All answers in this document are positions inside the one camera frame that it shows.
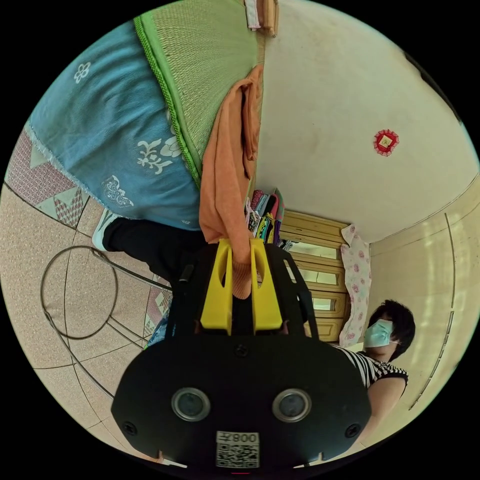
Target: green straw mat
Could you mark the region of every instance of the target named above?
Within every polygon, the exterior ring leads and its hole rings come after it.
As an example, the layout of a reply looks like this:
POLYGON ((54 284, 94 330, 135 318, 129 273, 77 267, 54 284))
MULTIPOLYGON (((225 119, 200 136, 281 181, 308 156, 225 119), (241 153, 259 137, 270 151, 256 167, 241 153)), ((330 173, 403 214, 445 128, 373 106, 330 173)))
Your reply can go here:
POLYGON ((181 0, 135 19, 193 179, 231 87, 258 63, 257 34, 240 0, 181 0))

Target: face mask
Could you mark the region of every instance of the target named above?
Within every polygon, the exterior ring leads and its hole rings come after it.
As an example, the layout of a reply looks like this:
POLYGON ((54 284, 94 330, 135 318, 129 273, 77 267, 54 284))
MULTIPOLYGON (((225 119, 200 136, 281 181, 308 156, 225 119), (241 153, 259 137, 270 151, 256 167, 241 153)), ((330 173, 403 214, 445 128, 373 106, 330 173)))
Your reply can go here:
POLYGON ((372 326, 369 326, 365 332, 365 338, 363 340, 363 346, 365 348, 385 347, 389 345, 392 340, 392 330, 394 324, 389 320, 377 320, 372 326))

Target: pink triangle pattern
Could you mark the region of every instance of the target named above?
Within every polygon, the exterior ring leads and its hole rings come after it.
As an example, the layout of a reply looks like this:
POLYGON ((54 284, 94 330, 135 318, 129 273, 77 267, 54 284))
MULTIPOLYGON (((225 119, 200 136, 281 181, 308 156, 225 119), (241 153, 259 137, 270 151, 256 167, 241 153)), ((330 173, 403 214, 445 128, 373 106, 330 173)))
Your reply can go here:
POLYGON ((78 189, 70 205, 67 205, 58 198, 53 199, 57 219, 65 225, 75 228, 80 220, 84 208, 82 191, 78 189))
POLYGON ((32 141, 22 130, 8 164, 6 183, 20 198, 34 207, 56 194, 74 188, 75 184, 50 163, 30 168, 32 148, 32 141))
MULTIPOLYGON (((170 285, 166 280, 163 278, 158 277, 155 275, 154 279, 155 282, 159 284, 170 285)), ((146 306, 146 313, 150 317, 151 322, 157 326, 164 317, 160 307, 164 312, 166 312, 169 307, 170 303, 172 302, 172 292, 168 290, 161 290, 160 288, 155 288, 154 286, 150 288, 150 295, 148 296, 148 302, 146 306), (160 294, 163 294, 163 299, 160 302, 160 306, 157 304, 157 298, 160 294)))

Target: white sneaker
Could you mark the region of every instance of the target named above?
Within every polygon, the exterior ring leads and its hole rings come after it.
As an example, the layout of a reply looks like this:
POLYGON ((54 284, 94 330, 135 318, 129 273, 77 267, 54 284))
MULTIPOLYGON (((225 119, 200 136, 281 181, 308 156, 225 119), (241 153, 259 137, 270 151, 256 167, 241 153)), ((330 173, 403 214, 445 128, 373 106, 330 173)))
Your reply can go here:
POLYGON ((95 231, 93 232, 93 235, 91 236, 91 242, 93 243, 93 246, 97 249, 100 250, 101 252, 106 252, 107 249, 104 247, 104 234, 105 234, 105 229, 117 218, 119 218, 120 215, 117 215, 116 213, 112 213, 110 210, 107 210, 106 208, 103 210, 103 213, 101 214, 100 221, 98 222, 98 225, 96 226, 95 231))

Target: camera lens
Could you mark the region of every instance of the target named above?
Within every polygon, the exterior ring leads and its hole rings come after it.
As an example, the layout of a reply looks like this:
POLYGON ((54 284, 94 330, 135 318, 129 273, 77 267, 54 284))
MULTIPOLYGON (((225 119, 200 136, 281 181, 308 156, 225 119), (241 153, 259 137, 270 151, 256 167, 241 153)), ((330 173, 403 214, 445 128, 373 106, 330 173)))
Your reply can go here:
POLYGON ((203 420, 210 412, 210 401, 197 388, 181 388, 171 399, 171 407, 176 415, 187 422, 203 420))
POLYGON ((303 390, 290 388, 279 393, 273 401, 272 411, 282 422, 299 422, 312 408, 309 395, 303 390))

